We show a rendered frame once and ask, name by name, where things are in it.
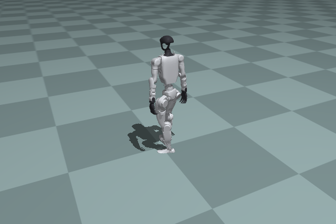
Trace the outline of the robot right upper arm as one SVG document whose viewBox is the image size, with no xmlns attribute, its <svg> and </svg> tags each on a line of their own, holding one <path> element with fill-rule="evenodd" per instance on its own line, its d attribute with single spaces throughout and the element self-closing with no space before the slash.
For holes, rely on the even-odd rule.
<svg viewBox="0 0 336 224">
<path fill-rule="evenodd" d="M 179 63 L 178 63 L 178 68 L 179 68 L 179 72 L 178 75 L 179 77 L 184 77 L 185 76 L 185 66 L 184 66 L 184 56 L 177 54 L 178 58 L 179 58 Z"/>
</svg>

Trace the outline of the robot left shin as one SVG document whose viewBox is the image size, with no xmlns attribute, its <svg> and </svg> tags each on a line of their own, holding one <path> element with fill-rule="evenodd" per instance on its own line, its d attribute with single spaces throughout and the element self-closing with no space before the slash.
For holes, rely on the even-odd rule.
<svg viewBox="0 0 336 224">
<path fill-rule="evenodd" d="M 163 138 L 167 146 L 167 150 L 171 151 L 171 140 L 172 140 L 172 134 L 171 134 L 171 126 L 165 125 L 162 129 Z"/>
</svg>

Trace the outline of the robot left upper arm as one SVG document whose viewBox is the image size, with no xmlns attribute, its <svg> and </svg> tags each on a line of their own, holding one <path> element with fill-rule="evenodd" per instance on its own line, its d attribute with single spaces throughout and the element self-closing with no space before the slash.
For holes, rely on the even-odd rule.
<svg viewBox="0 0 336 224">
<path fill-rule="evenodd" d="M 151 60 L 151 74 L 152 74 L 151 78 L 153 78 L 154 83 L 157 82 L 158 66 L 160 65 L 160 63 L 161 63 L 161 57 L 153 58 Z"/>
</svg>

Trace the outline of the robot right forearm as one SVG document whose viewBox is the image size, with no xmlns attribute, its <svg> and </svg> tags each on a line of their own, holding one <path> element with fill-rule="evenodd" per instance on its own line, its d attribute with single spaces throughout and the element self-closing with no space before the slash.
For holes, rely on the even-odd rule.
<svg viewBox="0 0 336 224">
<path fill-rule="evenodd" d="M 186 74 L 184 77 L 181 77 L 180 78 L 180 81 L 181 81 L 181 90 L 182 91 L 185 91 L 185 88 L 187 88 L 187 84 L 186 84 Z"/>
</svg>

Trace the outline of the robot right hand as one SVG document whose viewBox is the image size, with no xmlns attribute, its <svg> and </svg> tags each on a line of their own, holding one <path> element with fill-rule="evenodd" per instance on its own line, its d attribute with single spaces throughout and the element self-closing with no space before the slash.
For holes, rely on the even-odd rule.
<svg viewBox="0 0 336 224">
<path fill-rule="evenodd" d="M 180 100 L 180 102 L 182 101 L 181 103 L 186 103 L 187 102 L 187 94 L 186 94 L 186 92 L 187 92 L 187 88 L 185 88 L 185 91 L 182 91 L 182 93 L 181 93 L 181 96 L 182 96 L 182 98 Z"/>
</svg>

